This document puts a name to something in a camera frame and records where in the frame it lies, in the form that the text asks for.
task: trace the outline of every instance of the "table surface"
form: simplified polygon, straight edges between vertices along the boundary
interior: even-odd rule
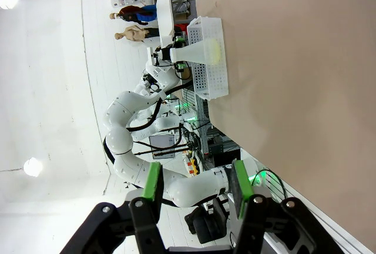
[[[212,124],[376,251],[376,0],[196,0],[222,19]]]
[[[171,0],[157,0],[157,19],[161,47],[172,43],[174,16]]]

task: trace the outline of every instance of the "bolt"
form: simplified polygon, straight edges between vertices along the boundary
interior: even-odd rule
[[[286,203],[286,206],[289,207],[289,208],[293,208],[293,207],[295,207],[295,203],[293,201],[288,201]]]
[[[254,203],[256,203],[256,204],[259,204],[259,203],[262,203],[262,201],[263,201],[263,199],[261,198],[261,197],[255,197],[254,199],[253,199],[253,202]]]
[[[136,203],[135,203],[135,206],[136,206],[136,207],[141,207],[142,205],[143,205],[143,203],[142,203],[141,200],[138,200],[138,201],[136,201]]]

